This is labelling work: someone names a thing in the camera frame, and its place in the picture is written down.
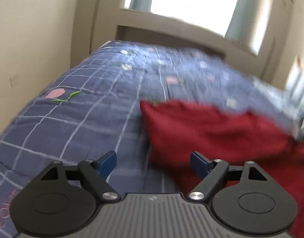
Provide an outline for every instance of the logo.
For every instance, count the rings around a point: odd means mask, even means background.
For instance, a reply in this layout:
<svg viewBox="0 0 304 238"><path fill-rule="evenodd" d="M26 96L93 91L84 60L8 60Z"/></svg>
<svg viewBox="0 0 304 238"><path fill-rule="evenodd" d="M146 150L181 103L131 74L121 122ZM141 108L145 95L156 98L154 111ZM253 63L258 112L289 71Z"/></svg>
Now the logo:
<svg viewBox="0 0 304 238"><path fill-rule="evenodd" d="M151 201L157 200L157 197L156 196L149 197L149 200Z"/></svg>

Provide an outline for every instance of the gray gripper base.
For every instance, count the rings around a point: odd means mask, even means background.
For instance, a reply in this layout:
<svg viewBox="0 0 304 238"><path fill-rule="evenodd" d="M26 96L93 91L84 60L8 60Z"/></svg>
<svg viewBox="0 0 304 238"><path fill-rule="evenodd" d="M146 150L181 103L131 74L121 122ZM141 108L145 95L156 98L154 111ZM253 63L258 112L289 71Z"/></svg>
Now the gray gripper base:
<svg viewBox="0 0 304 238"><path fill-rule="evenodd" d="M103 205L88 226L64 237L251 238L221 226L205 205L187 202L180 194L128 194L123 201ZM292 238L286 232L266 237Z"/></svg>

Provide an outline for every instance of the round black disc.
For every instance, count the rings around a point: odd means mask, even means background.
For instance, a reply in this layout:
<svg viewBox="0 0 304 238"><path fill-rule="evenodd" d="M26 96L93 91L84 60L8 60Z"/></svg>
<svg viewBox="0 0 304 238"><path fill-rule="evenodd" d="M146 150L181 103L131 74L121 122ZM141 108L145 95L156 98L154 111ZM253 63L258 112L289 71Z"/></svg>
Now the round black disc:
<svg viewBox="0 0 304 238"><path fill-rule="evenodd" d="M96 202L86 190L69 184L27 189L14 198L10 213L17 230L34 236L62 236L80 229Z"/></svg>
<svg viewBox="0 0 304 238"><path fill-rule="evenodd" d="M237 184L219 191L212 211L232 229L245 234L274 234L289 228L297 214L294 199L264 181Z"/></svg>

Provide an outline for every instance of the metal screw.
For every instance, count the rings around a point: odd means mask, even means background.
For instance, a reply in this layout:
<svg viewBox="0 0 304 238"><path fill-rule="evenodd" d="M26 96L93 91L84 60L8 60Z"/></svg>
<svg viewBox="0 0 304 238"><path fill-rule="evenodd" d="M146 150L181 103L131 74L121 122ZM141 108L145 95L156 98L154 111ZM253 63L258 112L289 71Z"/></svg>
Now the metal screw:
<svg viewBox="0 0 304 238"><path fill-rule="evenodd" d="M193 191L191 192L188 197L191 199L191 200L195 200L195 201L198 201L198 200L201 200L205 197L205 195L200 192L200 191Z"/></svg>
<svg viewBox="0 0 304 238"><path fill-rule="evenodd" d="M102 198L104 198L107 201L114 201L119 197L118 194L115 192L105 192L102 194Z"/></svg>

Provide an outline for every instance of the bedsheet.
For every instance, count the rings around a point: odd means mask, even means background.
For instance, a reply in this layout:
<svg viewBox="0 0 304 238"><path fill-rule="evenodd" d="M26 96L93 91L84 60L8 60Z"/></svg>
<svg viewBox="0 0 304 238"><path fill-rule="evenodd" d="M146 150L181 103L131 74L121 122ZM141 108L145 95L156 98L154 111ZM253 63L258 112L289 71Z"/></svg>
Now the bedsheet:
<svg viewBox="0 0 304 238"><path fill-rule="evenodd" d="M46 97L58 88L80 94L65 102ZM169 99L253 110L288 132L293 126L251 79L220 58L192 48L107 43L33 99L0 135L0 237L16 235L10 202L53 160L73 165L113 149L118 163L107 182L120 194L177 192L172 180L148 162L139 108L140 100Z"/></svg>

